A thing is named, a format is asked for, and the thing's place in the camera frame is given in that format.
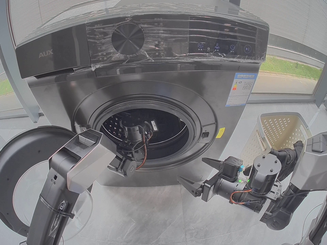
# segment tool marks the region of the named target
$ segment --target washing machine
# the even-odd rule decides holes
[[[66,135],[53,136],[48,152],[68,131],[89,128],[119,145],[122,118],[148,120],[144,166],[127,178],[105,170],[97,181],[163,186],[177,184],[177,175],[195,182],[210,175],[201,158],[220,158],[265,60],[268,34],[266,22],[223,0],[100,0],[56,16],[16,55],[42,112]]]

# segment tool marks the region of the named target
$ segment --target yellow sticker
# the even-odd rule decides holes
[[[225,131],[225,127],[220,128],[216,138],[221,138],[223,136],[223,134],[224,134],[224,131]]]

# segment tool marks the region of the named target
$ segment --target laundry basket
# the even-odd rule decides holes
[[[276,150],[291,148],[297,141],[312,137],[303,117],[296,112],[274,112],[261,114],[246,145],[241,159],[243,165],[253,163],[254,158],[267,154],[271,148]]]

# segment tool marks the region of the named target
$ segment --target orange cable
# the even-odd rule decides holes
[[[237,190],[237,191],[234,191],[234,192],[231,193],[231,196],[229,197],[229,199],[230,199],[230,201],[231,201],[232,203],[234,203],[234,204],[239,204],[239,205],[245,204],[246,202],[235,202],[235,201],[233,200],[232,196],[233,196],[233,194],[235,194],[235,193],[239,193],[239,192],[245,193],[245,192],[251,192],[251,191],[252,191],[252,189],[250,189],[250,190]]]
[[[144,136],[144,134],[143,134],[143,143],[144,143],[144,159],[143,159],[143,162],[141,163],[141,165],[139,167],[137,167],[136,169],[140,169],[145,164],[146,157],[147,157],[147,150],[146,150],[146,144],[145,144],[145,136]]]

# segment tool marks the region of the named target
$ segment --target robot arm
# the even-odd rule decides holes
[[[309,138],[305,145],[294,144],[294,150],[274,149],[267,155],[254,159],[245,170],[249,179],[239,177],[243,161],[228,157],[225,161],[203,158],[202,161],[219,170],[202,184],[194,183],[182,176],[178,181],[195,197],[209,201],[220,195],[230,203],[239,204],[259,213],[266,200],[270,200],[260,221],[273,230],[284,229],[291,221],[294,211],[309,192],[327,189],[327,132]],[[281,194],[280,180],[292,174],[289,186]],[[327,203],[302,239],[300,245],[319,245],[327,231]]]
[[[108,168],[123,177],[132,175],[136,161],[146,160],[152,136],[147,122],[126,117],[120,121],[126,139],[117,146],[101,132],[88,129],[77,134],[49,159],[49,173],[35,207],[27,245],[58,245],[81,193]]]

